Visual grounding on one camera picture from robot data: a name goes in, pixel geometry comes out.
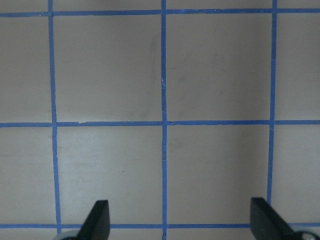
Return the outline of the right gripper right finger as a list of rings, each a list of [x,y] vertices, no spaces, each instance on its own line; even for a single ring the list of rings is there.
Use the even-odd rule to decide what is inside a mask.
[[[299,235],[262,197],[250,200],[250,230],[256,240],[299,239]]]

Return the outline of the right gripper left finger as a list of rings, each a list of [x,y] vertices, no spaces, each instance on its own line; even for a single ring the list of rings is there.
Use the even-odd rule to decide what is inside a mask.
[[[108,200],[97,200],[76,235],[76,239],[107,240],[111,231],[110,225]]]

